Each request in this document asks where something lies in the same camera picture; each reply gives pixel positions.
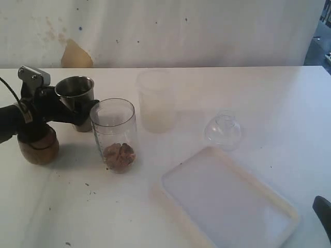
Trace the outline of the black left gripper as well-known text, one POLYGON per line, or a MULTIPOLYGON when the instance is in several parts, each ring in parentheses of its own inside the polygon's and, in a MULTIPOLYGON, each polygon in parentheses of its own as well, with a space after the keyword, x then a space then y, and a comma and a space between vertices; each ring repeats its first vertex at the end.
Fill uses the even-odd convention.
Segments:
POLYGON ((100 101, 76 101, 70 110, 51 86, 49 77, 20 77, 22 81, 19 104, 19 128, 41 125, 50 121, 83 125, 91 109, 100 101))

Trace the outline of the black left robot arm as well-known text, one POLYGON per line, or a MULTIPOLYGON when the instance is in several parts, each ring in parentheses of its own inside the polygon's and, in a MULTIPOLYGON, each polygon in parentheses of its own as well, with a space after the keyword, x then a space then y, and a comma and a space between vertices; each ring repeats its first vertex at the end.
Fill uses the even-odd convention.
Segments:
POLYGON ((16 99, 15 104, 1 108, 1 143, 8 141, 14 135, 23 131, 33 123, 49 121, 71 123, 77 125, 79 114, 71 111, 59 99, 52 86, 40 87, 32 99, 19 99, 9 84, 1 79, 16 99))

